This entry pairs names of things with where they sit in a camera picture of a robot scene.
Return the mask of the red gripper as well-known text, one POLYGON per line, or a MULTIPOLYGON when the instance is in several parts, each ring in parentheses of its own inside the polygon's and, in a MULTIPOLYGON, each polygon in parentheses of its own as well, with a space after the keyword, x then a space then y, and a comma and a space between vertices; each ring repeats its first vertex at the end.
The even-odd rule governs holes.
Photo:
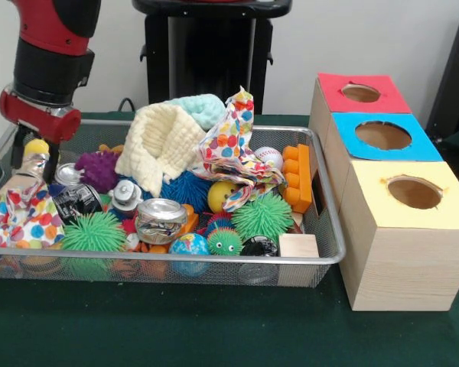
POLYGON ((29 128, 47 140, 49 158, 44 166, 43 179, 46 183, 51 183, 60 157, 59 143, 69 141, 80 127, 80 110, 72 106, 53 108, 38 105, 20 98, 6 87, 0 94, 0 113, 5 119, 18 125, 12 145, 11 166, 21 167, 24 139, 29 128))

